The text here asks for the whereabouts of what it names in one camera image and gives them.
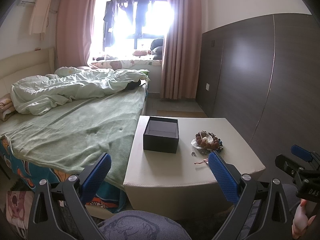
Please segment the person's right hand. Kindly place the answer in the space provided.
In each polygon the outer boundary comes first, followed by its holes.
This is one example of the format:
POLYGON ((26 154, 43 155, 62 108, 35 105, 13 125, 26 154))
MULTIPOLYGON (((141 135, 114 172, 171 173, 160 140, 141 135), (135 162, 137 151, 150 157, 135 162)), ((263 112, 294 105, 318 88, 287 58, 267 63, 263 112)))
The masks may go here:
POLYGON ((316 218, 316 215, 308 218, 306 215, 306 205, 308 201, 305 199, 300 200, 300 204, 296 209, 296 213, 292 223, 292 238, 299 239, 305 233, 307 228, 312 224, 313 220, 316 218))

